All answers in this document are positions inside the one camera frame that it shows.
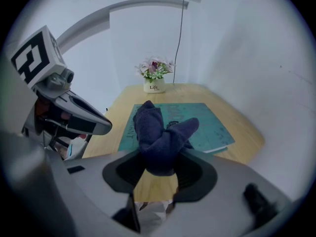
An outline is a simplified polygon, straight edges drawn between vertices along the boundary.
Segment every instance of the white flower pot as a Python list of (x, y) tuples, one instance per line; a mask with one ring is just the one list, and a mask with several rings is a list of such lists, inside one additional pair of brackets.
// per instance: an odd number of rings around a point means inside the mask
[(146, 93), (151, 93), (151, 94), (157, 94), (157, 93), (165, 92), (166, 91), (166, 85), (164, 83), (164, 78), (162, 78), (162, 79), (155, 79), (152, 82), (150, 82), (149, 79), (145, 78), (144, 91)]

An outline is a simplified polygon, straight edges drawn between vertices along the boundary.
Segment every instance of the wooden table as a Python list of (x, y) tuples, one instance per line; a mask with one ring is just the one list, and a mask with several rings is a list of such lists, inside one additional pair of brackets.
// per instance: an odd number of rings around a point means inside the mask
[[(92, 136), (83, 157), (112, 154), (118, 151), (126, 123), (134, 104), (151, 100), (159, 103), (205, 103), (230, 132), (235, 143), (228, 150), (216, 154), (247, 164), (264, 145), (264, 138), (249, 120), (226, 103), (219, 96), (199, 84), (167, 84), (161, 94), (147, 94), (142, 85), (126, 87), (105, 116), (112, 122), (112, 130), (102, 136)], [(178, 187), (176, 175), (171, 177), (153, 176), (145, 170), (134, 190), (135, 201), (162, 201), (172, 199)]]

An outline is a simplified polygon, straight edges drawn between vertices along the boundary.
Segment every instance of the navy blue towel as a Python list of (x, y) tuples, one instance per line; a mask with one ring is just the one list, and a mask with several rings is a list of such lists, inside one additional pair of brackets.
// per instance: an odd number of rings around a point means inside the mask
[(163, 176), (173, 173), (174, 161), (183, 147), (192, 148), (188, 139), (199, 125), (197, 118), (191, 118), (164, 129), (161, 110), (151, 101), (137, 110), (133, 121), (146, 169)]

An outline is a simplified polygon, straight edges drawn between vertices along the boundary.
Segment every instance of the black cable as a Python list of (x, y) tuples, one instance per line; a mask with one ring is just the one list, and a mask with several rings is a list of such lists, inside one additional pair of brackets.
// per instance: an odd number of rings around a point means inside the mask
[(59, 138), (55, 138), (55, 141), (58, 142), (60, 145), (64, 146), (65, 148), (69, 147), (69, 144), (66, 143), (65, 141), (59, 139)]
[[(176, 65), (177, 62), (177, 55), (179, 51), (179, 46), (180, 46), (180, 41), (181, 41), (181, 33), (182, 33), (182, 21), (183, 21), (183, 9), (184, 9), (184, 0), (182, 0), (182, 12), (181, 12), (181, 25), (180, 25), (180, 36), (179, 36), (179, 43), (178, 43), (178, 48), (176, 52), (176, 57), (174, 58), (174, 64)], [(176, 66), (174, 66), (174, 72), (173, 72), (173, 83), (174, 83), (174, 78), (176, 76)]]

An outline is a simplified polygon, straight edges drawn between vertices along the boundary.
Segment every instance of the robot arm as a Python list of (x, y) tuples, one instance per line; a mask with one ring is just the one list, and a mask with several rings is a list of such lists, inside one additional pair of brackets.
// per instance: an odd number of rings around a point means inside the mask
[(111, 130), (108, 119), (71, 91), (74, 72), (67, 68), (47, 26), (25, 40), (10, 60), (38, 101), (43, 99), (47, 104), (44, 115), (38, 115), (38, 102), (34, 103), (24, 124), (25, 136), (47, 147), (58, 137), (74, 139), (80, 134), (103, 135)]

